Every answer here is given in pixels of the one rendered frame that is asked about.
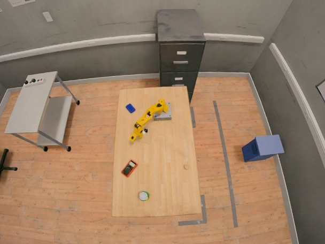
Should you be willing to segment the tan flat mat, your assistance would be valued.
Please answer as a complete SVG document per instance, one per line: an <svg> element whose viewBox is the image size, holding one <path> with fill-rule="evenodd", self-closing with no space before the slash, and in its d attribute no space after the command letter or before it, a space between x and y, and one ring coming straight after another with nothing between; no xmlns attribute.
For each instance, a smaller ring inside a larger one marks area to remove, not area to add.
<svg viewBox="0 0 325 244"><path fill-rule="evenodd" d="M152 133L153 133L153 128L152 127L143 126L141 129L143 129L143 131L144 131L144 129L148 129L148 132L145 133L145 135L142 135L142 138L141 139L138 136L136 136L136 139L134 141L150 144L151 137L152 137Z"/></svg>

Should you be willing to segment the small blue rounded block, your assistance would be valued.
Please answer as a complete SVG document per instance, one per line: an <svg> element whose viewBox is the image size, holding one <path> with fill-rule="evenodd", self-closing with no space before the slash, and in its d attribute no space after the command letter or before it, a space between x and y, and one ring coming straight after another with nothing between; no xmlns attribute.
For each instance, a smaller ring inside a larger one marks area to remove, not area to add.
<svg viewBox="0 0 325 244"><path fill-rule="evenodd" d="M134 111L136 111L136 109L130 103L128 105L126 105L126 108L130 113L133 113Z"/></svg>

